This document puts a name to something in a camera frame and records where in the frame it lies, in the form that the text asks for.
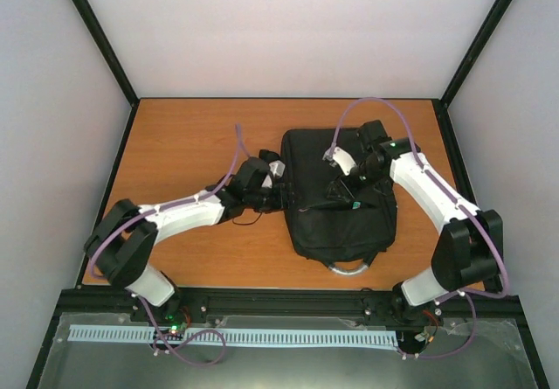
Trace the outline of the black student bag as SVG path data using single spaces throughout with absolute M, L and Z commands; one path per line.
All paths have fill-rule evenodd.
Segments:
M 370 265 L 386 251 L 397 234 L 397 199 L 385 178 L 370 185 L 371 200 L 361 207 L 327 199 L 331 181 L 341 175 L 322 159 L 333 129 L 290 129 L 282 137 L 280 160 L 286 168 L 280 182 L 291 190 L 284 211 L 294 251 L 326 267 L 361 260 Z

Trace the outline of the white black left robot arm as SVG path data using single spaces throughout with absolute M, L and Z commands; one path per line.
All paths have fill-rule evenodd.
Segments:
M 154 246 L 191 229 L 233 221 L 245 210 L 285 210 L 285 170 L 275 153 L 251 156 L 236 174 L 228 174 L 218 184 L 187 198 L 159 205 L 136 205 L 122 199 L 84 245 L 90 266 L 113 287 L 151 304 L 161 320 L 172 321 L 181 313 L 182 300 L 171 279 L 149 264 Z

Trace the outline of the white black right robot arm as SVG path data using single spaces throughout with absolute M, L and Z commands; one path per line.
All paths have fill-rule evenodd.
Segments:
M 335 142 L 325 151 L 324 160 L 341 171 L 332 189 L 350 200 L 358 191 L 389 179 L 412 196 L 438 233 L 430 266 L 392 289 L 390 310 L 395 320 L 409 323 L 429 304 L 473 293 L 473 284 L 493 278 L 502 286 L 495 297 L 505 296 L 509 283 L 501 254 L 500 215 L 482 211 L 454 190 L 427 161 L 412 135 L 374 138 L 371 127 L 366 123 L 357 132 L 366 152 L 363 161 L 357 162 Z

